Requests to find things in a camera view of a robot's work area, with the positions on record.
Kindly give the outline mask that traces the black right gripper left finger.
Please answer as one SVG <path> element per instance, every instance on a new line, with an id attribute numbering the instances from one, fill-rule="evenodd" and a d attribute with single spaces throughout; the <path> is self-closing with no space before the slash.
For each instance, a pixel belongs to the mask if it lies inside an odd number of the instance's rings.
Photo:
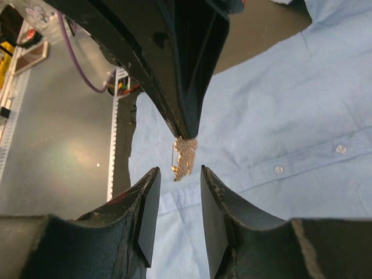
<path id="1" fill-rule="evenodd" d="M 2 278 L 145 278 L 151 267 L 160 168 L 76 220 L 1 217 Z"/>

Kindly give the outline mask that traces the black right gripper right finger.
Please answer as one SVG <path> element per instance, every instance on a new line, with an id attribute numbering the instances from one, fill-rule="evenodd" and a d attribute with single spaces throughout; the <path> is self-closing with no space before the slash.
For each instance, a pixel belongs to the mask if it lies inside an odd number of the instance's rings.
<path id="1" fill-rule="evenodd" d="M 369 219 L 283 220 L 201 168 L 211 278 L 370 278 Z"/>

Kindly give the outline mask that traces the light blue button shirt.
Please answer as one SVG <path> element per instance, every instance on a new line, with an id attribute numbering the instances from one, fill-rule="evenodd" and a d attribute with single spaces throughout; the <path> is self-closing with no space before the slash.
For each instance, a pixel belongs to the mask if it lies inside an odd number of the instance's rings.
<path id="1" fill-rule="evenodd" d="M 371 2 L 307 1 L 312 23 L 215 75 L 192 174 L 173 180 L 174 137 L 137 98 L 132 182 L 161 170 L 148 278 L 208 278 L 200 170 L 282 219 L 371 216 Z"/>

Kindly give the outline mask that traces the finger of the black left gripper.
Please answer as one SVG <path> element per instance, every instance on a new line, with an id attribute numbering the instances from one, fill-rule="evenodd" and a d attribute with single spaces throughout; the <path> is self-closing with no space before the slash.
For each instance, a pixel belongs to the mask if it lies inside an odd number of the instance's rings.
<path id="1" fill-rule="evenodd" d="M 174 135 L 198 135 L 203 99 L 230 29 L 230 19 L 214 1 L 175 1 L 179 68 L 177 92 L 181 126 Z"/>
<path id="2" fill-rule="evenodd" d="M 186 135 L 180 69 L 162 1 L 48 1 L 88 31 L 140 85 L 172 134 Z"/>

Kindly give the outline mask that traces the gold brooch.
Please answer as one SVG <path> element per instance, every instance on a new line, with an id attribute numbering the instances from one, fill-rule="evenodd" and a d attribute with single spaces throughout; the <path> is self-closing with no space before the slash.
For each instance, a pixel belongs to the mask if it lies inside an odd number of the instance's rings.
<path id="1" fill-rule="evenodd" d="M 183 139 L 176 138 L 173 149 L 178 153 L 177 164 L 171 166 L 174 173 L 173 181 L 181 181 L 186 175 L 191 175 L 194 168 L 196 150 L 198 149 L 198 141 L 196 138 Z"/>

